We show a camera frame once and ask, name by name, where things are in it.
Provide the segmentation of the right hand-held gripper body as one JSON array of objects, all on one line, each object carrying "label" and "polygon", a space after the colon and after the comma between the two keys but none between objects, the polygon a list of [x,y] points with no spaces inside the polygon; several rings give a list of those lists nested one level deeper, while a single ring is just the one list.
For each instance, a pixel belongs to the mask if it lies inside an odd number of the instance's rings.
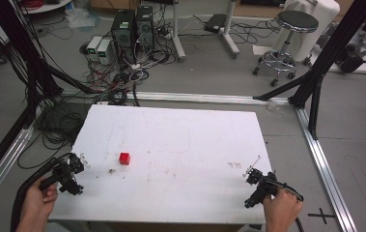
[{"label": "right hand-held gripper body", "polygon": [[255,205],[262,203],[267,195],[275,196],[277,194],[277,186],[275,184],[277,178],[274,173],[269,172],[267,175],[264,175],[262,171],[251,168],[247,174],[246,182],[250,185],[256,185],[256,190],[244,201],[246,208],[253,208]]}]

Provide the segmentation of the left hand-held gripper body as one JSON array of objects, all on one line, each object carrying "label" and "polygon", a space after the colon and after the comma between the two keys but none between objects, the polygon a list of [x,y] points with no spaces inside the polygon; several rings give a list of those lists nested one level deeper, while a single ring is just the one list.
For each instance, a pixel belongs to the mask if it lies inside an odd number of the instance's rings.
[{"label": "left hand-held gripper body", "polygon": [[83,192],[83,187],[77,183],[75,175],[84,171],[84,165],[76,154],[64,154],[58,159],[53,159],[46,167],[51,171],[51,175],[41,181],[40,190],[59,183],[61,192],[67,191],[72,195]]}]

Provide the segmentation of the person's right hand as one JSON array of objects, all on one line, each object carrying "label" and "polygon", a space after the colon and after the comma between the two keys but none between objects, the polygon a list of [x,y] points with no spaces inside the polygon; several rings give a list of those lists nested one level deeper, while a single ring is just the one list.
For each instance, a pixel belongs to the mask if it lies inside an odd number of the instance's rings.
[{"label": "person's right hand", "polygon": [[267,225],[289,227],[298,217],[303,202],[290,191],[278,188],[274,197],[267,195],[263,200]]}]

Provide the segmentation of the person's left hand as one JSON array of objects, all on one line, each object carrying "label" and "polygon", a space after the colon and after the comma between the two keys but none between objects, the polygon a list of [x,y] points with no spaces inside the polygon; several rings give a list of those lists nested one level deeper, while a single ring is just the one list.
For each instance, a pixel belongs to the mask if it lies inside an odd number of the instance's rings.
[{"label": "person's left hand", "polygon": [[48,218],[58,198],[58,192],[55,185],[40,190],[42,180],[44,180],[44,177],[39,178],[26,191],[19,224],[44,225],[46,229]]}]

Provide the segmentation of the white power supply unit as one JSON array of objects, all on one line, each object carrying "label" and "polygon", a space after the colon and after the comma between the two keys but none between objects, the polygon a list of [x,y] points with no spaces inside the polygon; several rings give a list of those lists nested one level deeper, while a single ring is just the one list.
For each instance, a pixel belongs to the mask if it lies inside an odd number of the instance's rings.
[{"label": "white power supply unit", "polygon": [[102,40],[102,36],[94,36],[86,47],[88,55],[89,55],[89,59],[92,62],[99,61],[98,48],[99,48],[99,44],[100,44],[101,40]]},{"label": "white power supply unit", "polygon": [[109,39],[103,39],[98,48],[99,62],[102,65],[109,65],[114,57],[113,47]]}]

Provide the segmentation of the round black chrome stool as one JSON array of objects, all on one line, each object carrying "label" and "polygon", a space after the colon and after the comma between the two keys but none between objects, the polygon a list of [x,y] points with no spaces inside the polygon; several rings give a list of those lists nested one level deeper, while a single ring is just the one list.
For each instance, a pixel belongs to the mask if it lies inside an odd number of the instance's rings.
[{"label": "round black chrome stool", "polygon": [[300,11],[283,11],[275,20],[282,28],[287,29],[289,34],[279,50],[268,50],[259,58],[258,65],[252,72],[253,75],[257,75],[262,65],[275,70],[276,77],[270,82],[272,87],[278,84],[281,73],[287,73],[289,79],[296,76],[296,60],[288,52],[294,33],[313,33],[319,27],[318,20]]}]

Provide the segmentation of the black computer tower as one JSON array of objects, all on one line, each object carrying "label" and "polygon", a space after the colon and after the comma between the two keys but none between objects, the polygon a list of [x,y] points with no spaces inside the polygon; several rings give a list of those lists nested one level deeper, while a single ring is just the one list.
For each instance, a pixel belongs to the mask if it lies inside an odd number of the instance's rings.
[{"label": "black computer tower", "polygon": [[114,16],[111,26],[113,42],[123,62],[135,62],[133,49],[136,41],[135,10],[121,9]]},{"label": "black computer tower", "polygon": [[139,6],[136,11],[137,41],[143,51],[155,46],[153,12],[152,6]]}]

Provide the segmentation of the white desk leg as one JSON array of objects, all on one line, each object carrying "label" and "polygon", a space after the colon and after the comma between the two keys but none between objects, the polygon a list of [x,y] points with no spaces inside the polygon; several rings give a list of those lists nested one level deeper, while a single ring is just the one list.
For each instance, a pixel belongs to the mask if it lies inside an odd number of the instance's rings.
[{"label": "white desk leg", "polygon": [[234,15],[234,9],[236,6],[236,2],[237,2],[237,0],[228,0],[228,7],[227,7],[227,12],[226,12],[226,22],[225,22],[224,27],[221,29],[222,38],[225,41],[225,43],[228,45],[234,59],[236,59],[238,57],[238,55],[240,54],[240,51],[239,51],[237,45],[235,44],[234,40],[232,39],[232,37],[230,35],[231,23],[232,23],[232,19],[233,19],[233,15]]},{"label": "white desk leg", "polygon": [[173,1],[173,30],[172,30],[172,41],[177,52],[177,59],[179,62],[185,59],[185,52],[183,45],[179,38],[179,0]]}]

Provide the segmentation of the flat black box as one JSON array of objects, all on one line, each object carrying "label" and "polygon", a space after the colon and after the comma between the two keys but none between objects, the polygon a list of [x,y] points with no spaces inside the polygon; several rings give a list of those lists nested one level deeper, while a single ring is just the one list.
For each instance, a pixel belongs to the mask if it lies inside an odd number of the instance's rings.
[{"label": "flat black box", "polygon": [[215,34],[225,25],[225,14],[214,14],[205,24],[204,30]]}]

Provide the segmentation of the aluminium floor rail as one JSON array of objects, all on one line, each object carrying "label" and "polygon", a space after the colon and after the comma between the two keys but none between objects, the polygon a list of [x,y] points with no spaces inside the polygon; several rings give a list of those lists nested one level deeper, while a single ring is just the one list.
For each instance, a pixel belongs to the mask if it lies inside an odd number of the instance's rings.
[{"label": "aluminium floor rail", "polygon": [[148,102],[193,102],[234,105],[289,105],[289,102],[286,98],[272,98],[267,101],[261,101],[248,96],[137,92],[136,97],[139,101]]},{"label": "aluminium floor rail", "polygon": [[34,127],[22,129],[12,140],[12,144],[7,146],[7,150],[2,152],[3,158],[0,159],[0,185],[8,176],[10,170],[14,166],[18,155],[23,151],[26,144],[31,139]]},{"label": "aluminium floor rail", "polygon": [[335,213],[337,222],[342,232],[358,232],[354,224],[350,211],[345,203],[343,195],[339,190],[337,182],[333,176],[331,168],[327,162],[324,150],[318,139],[315,139],[308,130],[308,115],[304,109],[297,109],[296,115],[301,124],[304,136],[307,140],[313,161],[322,179],[325,192],[330,200],[330,204]]}]

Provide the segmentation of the black metal frame post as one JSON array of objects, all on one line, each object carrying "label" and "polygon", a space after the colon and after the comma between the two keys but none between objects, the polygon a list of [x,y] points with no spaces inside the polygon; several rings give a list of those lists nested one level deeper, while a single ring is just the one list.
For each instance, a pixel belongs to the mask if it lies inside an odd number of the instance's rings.
[{"label": "black metal frame post", "polygon": [[254,100],[265,102],[297,86],[295,94],[288,101],[295,108],[303,108],[306,101],[312,98],[307,129],[317,140],[317,119],[324,77],[365,20],[366,0],[354,0],[310,70],[281,87],[254,97]]},{"label": "black metal frame post", "polygon": [[0,27],[9,39],[9,44],[5,44],[5,41],[0,38],[0,49],[11,62],[17,77],[26,86],[27,106],[24,128],[35,121],[40,102],[53,99],[63,92],[56,83],[55,77],[83,93],[98,93],[47,63],[31,40],[23,17],[19,15],[18,9],[10,0],[0,0]]}]

